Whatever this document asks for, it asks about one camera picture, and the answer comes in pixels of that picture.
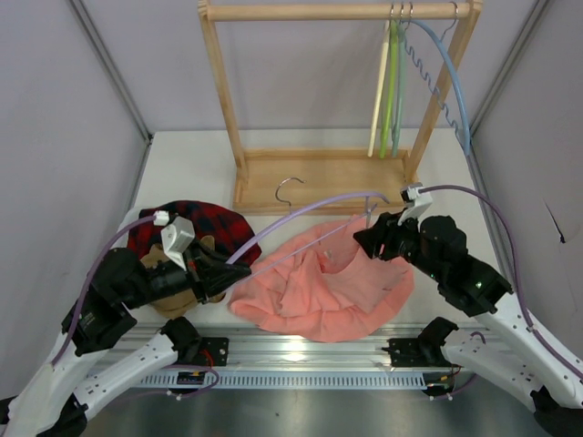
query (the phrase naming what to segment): pink shirt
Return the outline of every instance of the pink shirt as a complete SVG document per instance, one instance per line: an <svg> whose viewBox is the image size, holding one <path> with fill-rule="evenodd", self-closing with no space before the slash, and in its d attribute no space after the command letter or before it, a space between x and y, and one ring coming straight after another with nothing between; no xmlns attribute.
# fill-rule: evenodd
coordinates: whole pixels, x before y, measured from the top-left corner
<svg viewBox="0 0 583 437"><path fill-rule="evenodd" d="M253 265L258 271L346 220L314 226ZM403 259L369 259L353 233L366 218L236 287L230 310L263 330L317 341L355 340L392 319L414 288Z"/></svg>

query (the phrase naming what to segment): green hanger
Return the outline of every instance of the green hanger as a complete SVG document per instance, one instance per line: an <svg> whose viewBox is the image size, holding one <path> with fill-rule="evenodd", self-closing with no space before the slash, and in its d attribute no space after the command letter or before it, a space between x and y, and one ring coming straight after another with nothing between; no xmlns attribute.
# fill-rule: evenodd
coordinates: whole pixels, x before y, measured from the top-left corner
<svg viewBox="0 0 583 437"><path fill-rule="evenodd" d="M399 24L399 74L397 76L397 108L394 115L394 124L392 130L393 150L391 156L397 157L399 149L399 138L401 136L401 120L403 119L403 100L404 100L404 81L407 74L406 53L404 51L404 30Z"/></svg>
<svg viewBox="0 0 583 437"><path fill-rule="evenodd" d="M394 83L396 82L397 76L397 55L399 48L397 23L395 21L391 22L391 39L389 42L390 46L390 58L391 58L391 71L389 75L389 96L386 99L386 110L384 111L384 122L383 130L381 131L381 154L380 157L384 158L386 155L386 143L389 139L389 125L392 119L393 112L393 101L394 101Z"/></svg>

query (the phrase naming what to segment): white wall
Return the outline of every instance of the white wall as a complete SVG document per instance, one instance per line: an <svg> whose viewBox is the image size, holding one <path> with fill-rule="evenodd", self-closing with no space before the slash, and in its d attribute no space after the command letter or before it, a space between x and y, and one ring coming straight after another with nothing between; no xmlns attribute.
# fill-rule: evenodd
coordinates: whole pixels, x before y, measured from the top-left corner
<svg viewBox="0 0 583 437"><path fill-rule="evenodd" d="M381 0L214 3L374 1ZM484 0L460 68L471 114L534 3ZM196 0L86 0L86 4L150 130L224 128ZM440 36L450 23L432 26ZM218 23L217 27L241 127L370 126L382 22ZM408 36L436 77L442 61L431 40L414 25ZM429 91L411 62L408 69L404 124L416 127Z"/></svg>
<svg viewBox="0 0 583 437"><path fill-rule="evenodd" d="M0 399L55 340L144 152L63 0L0 2Z"/></svg>
<svg viewBox="0 0 583 437"><path fill-rule="evenodd" d="M532 311L583 356L583 2L554 2L475 150L517 235ZM565 237L559 234L552 212Z"/></svg>

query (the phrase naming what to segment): plaid fabric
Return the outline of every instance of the plaid fabric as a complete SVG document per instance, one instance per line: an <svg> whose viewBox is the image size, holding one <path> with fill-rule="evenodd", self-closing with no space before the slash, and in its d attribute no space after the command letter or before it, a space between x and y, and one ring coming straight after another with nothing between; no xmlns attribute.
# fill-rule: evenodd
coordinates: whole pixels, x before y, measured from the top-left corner
<svg viewBox="0 0 583 437"><path fill-rule="evenodd" d="M253 230L247 220L236 212L211 203L192 200L177 200L157 208L142 209L139 217L151 216L156 211L164 210L170 214L192 221L197 238L201 239L211 235L215 239L215 251L222 255L230 256L244 243L254 237ZM133 228L128 236L128 248L138 254L138 257L146 256L152 245L160 243L161 226L147 223ZM256 244L249 249L240 260L251 265L261 254L260 247Z"/></svg>

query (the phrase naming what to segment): metal floor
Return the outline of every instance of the metal floor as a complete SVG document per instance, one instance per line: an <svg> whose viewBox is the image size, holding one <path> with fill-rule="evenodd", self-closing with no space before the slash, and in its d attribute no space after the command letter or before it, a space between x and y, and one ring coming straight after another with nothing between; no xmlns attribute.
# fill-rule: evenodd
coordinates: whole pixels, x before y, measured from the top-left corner
<svg viewBox="0 0 583 437"><path fill-rule="evenodd" d="M185 401L122 395L83 435L547 436L522 404L483 380L453 401L432 402L417 391L215 390Z"/></svg>

